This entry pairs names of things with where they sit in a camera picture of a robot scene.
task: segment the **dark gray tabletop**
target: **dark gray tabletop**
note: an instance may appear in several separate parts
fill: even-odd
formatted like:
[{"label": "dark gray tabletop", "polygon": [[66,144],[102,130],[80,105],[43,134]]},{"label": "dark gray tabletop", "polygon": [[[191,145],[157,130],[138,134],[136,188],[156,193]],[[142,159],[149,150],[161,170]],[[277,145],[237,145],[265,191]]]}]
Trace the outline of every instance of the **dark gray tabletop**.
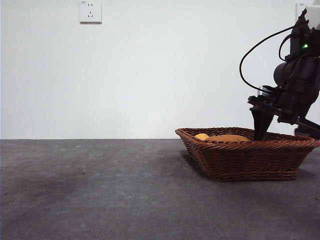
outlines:
[{"label": "dark gray tabletop", "polygon": [[1,141],[1,240],[318,240],[320,149],[295,181],[217,182],[179,139]]}]

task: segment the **wall switch plate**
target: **wall switch plate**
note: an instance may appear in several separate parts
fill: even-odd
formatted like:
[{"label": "wall switch plate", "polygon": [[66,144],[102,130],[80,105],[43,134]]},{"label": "wall switch plate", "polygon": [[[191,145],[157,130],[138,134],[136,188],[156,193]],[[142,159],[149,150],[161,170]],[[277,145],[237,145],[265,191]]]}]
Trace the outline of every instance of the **wall switch plate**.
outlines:
[{"label": "wall switch plate", "polygon": [[297,20],[298,17],[301,15],[302,11],[307,7],[310,6],[311,3],[308,2],[297,2],[295,4],[295,19]]},{"label": "wall switch plate", "polygon": [[100,0],[81,1],[79,19],[82,24],[102,24],[102,2]]}]

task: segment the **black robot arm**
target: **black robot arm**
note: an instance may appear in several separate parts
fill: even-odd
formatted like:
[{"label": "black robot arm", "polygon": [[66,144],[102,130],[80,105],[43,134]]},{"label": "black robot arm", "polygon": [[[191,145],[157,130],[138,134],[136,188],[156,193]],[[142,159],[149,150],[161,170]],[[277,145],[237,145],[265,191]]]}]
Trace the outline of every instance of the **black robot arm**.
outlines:
[{"label": "black robot arm", "polygon": [[279,123],[299,125],[297,133],[320,138],[320,125],[306,119],[320,91],[320,30],[310,29],[305,9],[292,28],[290,54],[274,71],[276,87],[263,86],[248,103],[254,119],[254,140],[261,141],[274,115]]}]

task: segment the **electrical socket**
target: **electrical socket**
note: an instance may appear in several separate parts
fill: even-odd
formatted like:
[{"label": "electrical socket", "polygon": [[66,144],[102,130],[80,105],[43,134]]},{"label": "electrical socket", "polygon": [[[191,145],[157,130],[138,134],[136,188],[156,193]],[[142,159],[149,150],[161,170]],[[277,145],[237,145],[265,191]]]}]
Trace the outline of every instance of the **electrical socket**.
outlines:
[{"label": "electrical socket", "polygon": [[100,0],[81,1],[79,3],[80,23],[102,23],[102,2]]}]

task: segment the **woven brown basket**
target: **woven brown basket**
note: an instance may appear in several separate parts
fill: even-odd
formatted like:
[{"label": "woven brown basket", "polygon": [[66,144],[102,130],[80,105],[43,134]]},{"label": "woven brown basket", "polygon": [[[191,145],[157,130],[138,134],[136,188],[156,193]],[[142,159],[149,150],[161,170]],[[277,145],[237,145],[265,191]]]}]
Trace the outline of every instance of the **woven brown basket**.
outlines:
[{"label": "woven brown basket", "polygon": [[217,181],[287,181],[296,179],[298,168],[320,141],[306,136],[267,132],[263,141],[206,141],[211,136],[240,135],[253,139],[252,129],[240,127],[179,128],[175,130],[187,152],[202,170]]}]

